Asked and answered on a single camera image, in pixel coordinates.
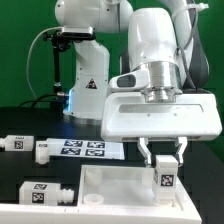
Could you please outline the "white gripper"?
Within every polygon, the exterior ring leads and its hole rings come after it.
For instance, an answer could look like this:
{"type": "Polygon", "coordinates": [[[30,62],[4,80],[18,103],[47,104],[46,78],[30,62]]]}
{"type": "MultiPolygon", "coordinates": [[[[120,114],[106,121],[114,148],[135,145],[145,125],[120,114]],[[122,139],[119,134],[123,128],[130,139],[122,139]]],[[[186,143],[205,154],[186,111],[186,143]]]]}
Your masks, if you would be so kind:
{"type": "Polygon", "coordinates": [[[182,166],[187,138],[193,141],[213,140],[221,131],[213,94],[181,94],[176,96],[175,102],[146,103],[140,92],[113,93],[105,101],[101,126],[101,136],[105,141],[138,140],[138,149],[147,167],[152,165],[148,139],[176,139],[175,158],[182,166]]]}

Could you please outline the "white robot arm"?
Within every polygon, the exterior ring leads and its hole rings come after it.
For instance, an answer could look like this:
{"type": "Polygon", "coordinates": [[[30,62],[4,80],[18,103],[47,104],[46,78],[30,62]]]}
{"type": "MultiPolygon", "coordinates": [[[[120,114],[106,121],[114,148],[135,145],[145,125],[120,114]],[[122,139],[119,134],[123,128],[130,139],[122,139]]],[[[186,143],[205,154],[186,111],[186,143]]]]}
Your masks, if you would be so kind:
{"type": "Polygon", "coordinates": [[[207,58],[197,34],[200,5],[160,0],[57,0],[63,38],[73,42],[76,82],[66,116],[96,121],[109,142],[135,142],[145,162],[151,141],[212,140],[222,125],[216,98],[203,90],[207,58]]]}

